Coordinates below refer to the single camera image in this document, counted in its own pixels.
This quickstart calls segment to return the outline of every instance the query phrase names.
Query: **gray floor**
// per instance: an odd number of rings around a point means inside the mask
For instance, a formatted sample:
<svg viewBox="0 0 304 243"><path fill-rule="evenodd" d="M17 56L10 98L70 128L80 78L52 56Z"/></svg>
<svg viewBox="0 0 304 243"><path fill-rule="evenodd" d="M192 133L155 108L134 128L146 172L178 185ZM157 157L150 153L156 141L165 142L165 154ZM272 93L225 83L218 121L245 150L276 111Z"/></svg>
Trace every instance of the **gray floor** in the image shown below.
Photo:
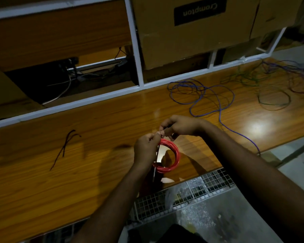
<svg viewBox="0 0 304 243"><path fill-rule="evenodd" d="M275 52L278 60L293 60L304 65L304 45ZM285 159L304 145L304 138L277 147L271 152ZM279 170L304 190L304 153ZM143 242L157 241L174 223L199 233L209 243L281 242L275 232L251 207L238 188L193 204L181 211L138 228Z"/></svg>

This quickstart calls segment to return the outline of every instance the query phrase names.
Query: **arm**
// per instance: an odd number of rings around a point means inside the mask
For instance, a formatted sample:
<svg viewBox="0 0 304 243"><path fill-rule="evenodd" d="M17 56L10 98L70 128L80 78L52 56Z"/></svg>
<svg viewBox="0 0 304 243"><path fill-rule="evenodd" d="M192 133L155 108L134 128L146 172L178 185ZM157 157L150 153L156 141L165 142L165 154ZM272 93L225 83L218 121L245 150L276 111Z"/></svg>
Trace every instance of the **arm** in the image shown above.
<svg viewBox="0 0 304 243"><path fill-rule="evenodd" d="M304 191L284 174L206 120L174 115L160 131L172 141L179 135L202 137L276 234L284 242L304 242Z"/></svg>
<svg viewBox="0 0 304 243"><path fill-rule="evenodd" d="M134 164L80 231L72 243L117 242L141 184L156 160L161 136L147 134L134 145Z"/></svg>

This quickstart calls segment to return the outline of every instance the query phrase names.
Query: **person's left arm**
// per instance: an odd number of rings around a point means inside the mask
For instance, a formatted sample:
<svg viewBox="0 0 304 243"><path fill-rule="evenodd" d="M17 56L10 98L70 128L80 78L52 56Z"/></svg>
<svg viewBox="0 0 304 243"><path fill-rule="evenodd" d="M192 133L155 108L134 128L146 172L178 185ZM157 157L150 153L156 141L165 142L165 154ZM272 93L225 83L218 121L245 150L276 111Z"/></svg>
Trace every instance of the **person's left arm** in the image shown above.
<svg viewBox="0 0 304 243"><path fill-rule="evenodd" d="M156 160L161 136L147 134L134 145L134 164L71 243L117 242L145 176Z"/></svg>

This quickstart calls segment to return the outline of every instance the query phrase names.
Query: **black label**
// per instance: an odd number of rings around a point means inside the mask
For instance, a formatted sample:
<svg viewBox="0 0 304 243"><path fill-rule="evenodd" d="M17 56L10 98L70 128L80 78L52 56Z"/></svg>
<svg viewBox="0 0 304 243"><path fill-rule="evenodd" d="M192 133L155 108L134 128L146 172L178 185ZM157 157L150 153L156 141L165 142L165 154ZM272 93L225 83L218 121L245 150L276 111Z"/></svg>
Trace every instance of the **black label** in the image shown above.
<svg viewBox="0 0 304 243"><path fill-rule="evenodd" d="M174 8L174 25L185 24L225 12L227 0L201 0Z"/></svg>

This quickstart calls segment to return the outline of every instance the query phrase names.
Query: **red wire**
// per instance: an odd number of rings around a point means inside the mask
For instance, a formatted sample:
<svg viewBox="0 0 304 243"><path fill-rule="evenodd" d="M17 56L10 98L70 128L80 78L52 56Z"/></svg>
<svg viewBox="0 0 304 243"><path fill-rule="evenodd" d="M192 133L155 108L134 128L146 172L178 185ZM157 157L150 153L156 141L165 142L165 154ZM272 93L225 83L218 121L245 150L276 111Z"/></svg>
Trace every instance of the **red wire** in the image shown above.
<svg viewBox="0 0 304 243"><path fill-rule="evenodd" d="M171 151L174 152L175 161L174 161L174 164L171 165L170 167L162 167L158 163L153 163L153 166L156 168L156 170L159 173L167 173L169 171L174 170L178 166L179 160L180 160L180 152L179 152L178 147L173 142L168 141L166 139L161 139L159 145L163 145L163 146L170 148Z"/></svg>

